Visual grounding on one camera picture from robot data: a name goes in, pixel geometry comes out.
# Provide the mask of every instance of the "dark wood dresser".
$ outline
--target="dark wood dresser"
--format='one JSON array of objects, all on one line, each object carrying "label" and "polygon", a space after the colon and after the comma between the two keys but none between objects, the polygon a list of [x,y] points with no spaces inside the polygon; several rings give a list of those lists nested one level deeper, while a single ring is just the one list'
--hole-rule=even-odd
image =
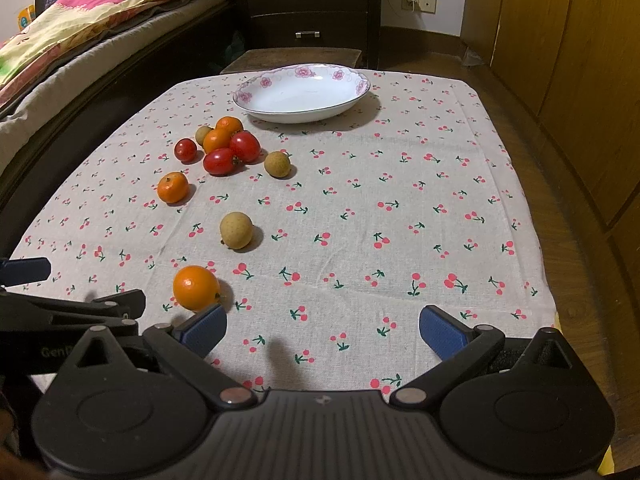
[{"label": "dark wood dresser", "polygon": [[329,46],[378,66],[380,0],[235,0],[249,48]]}]

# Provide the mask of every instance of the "tablecloth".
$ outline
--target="tablecloth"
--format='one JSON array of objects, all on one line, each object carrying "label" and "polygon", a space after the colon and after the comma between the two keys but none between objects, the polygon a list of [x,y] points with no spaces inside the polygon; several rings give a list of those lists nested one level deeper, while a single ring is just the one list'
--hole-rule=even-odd
[{"label": "tablecloth", "polygon": [[[144,329],[191,315],[172,279],[183,266],[205,266],[228,309],[226,336],[207,361],[257,392],[388,395],[439,362],[418,333],[425,304],[507,336],[552,325],[527,202],[478,95],[457,80],[363,72],[371,90],[313,124],[240,113],[230,95],[252,74],[173,87],[49,200],[14,257],[47,256],[52,275],[14,290],[85,300],[141,288]],[[175,159],[175,142],[225,115],[241,118],[266,150],[290,155],[289,178],[271,178],[261,164],[220,178]],[[169,171],[194,186],[185,204],[158,200]],[[220,244],[231,211],[256,226],[247,250]]]}]

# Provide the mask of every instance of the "bowl rim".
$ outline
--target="bowl rim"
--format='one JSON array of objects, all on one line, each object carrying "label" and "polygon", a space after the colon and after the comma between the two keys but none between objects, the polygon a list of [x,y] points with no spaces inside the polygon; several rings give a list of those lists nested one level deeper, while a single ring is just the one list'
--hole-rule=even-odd
[{"label": "bowl rim", "polygon": [[[253,110],[250,108],[246,108],[244,106],[242,106],[239,102],[238,102],[238,92],[242,89],[245,88],[246,86],[249,86],[251,83],[255,82],[258,78],[264,77],[267,74],[270,73],[274,73],[276,71],[279,70],[286,70],[288,68],[297,68],[299,66],[328,66],[331,68],[340,68],[340,69],[345,69],[348,70],[348,72],[351,73],[355,73],[357,75],[359,75],[364,81],[366,81],[367,83],[367,87],[365,89],[365,91],[354,97],[353,99],[350,99],[349,101],[345,101],[343,103],[338,103],[335,105],[331,105],[331,106],[324,106],[324,107],[320,107],[320,108],[312,108],[309,110],[297,110],[294,112],[270,112],[268,110]],[[336,64],[332,64],[332,63],[298,63],[295,65],[287,65],[287,66],[279,66],[277,68],[271,68],[265,72],[261,72],[255,76],[252,76],[251,78],[247,79],[246,81],[243,81],[240,86],[234,91],[232,97],[233,97],[233,102],[236,104],[236,106],[238,106],[239,108],[241,108],[242,110],[244,110],[247,113],[256,113],[256,114],[269,114],[269,115],[290,115],[290,114],[306,114],[306,113],[311,113],[311,112],[319,112],[320,110],[331,110],[332,108],[336,108],[338,106],[344,106],[348,103],[354,103],[356,102],[358,99],[360,99],[361,97],[363,97],[369,90],[371,90],[371,81],[369,80],[369,78],[364,75],[362,72],[360,72],[359,70],[356,70],[354,68],[350,68],[348,66],[343,66],[343,65],[336,65]]]}]

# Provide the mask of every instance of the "wooden stool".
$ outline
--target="wooden stool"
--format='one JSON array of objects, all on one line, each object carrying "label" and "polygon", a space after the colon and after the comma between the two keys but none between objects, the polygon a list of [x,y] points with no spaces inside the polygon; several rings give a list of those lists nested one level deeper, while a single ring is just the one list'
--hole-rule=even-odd
[{"label": "wooden stool", "polygon": [[362,51],[354,48],[329,48],[294,46],[289,48],[259,48],[247,50],[227,66],[221,74],[270,70],[301,63],[329,63],[356,68],[360,65]]}]

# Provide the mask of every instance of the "pile of fruit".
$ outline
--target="pile of fruit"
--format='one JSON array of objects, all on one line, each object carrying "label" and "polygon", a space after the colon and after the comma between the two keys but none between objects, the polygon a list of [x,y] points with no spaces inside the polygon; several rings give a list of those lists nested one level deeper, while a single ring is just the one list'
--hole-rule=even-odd
[{"label": "pile of fruit", "polygon": [[[200,126],[195,140],[205,153],[202,159],[205,171],[214,176],[229,175],[239,164],[257,162],[262,153],[258,139],[246,131],[235,117],[222,117],[215,128]],[[176,142],[175,158],[184,164],[194,162],[198,156],[196,142],[187,138]],[[272,177],[284,178],[291,170],[289,157],[281,152],[269,153],[264,159],[264,169]],[[187,198],[189,189],[187,177],[180,171],[174,171],[160,179],[158,197],[163,202],[175,204]],[[247,247],[253,235],[254,225],[244,213],[229,213],[220,222],[222,243],[230,249]],[[198,311],[216,302],[220,296],[220,284],[204,267],[185,267],[174,277],[174,296],[184,308]]]}]

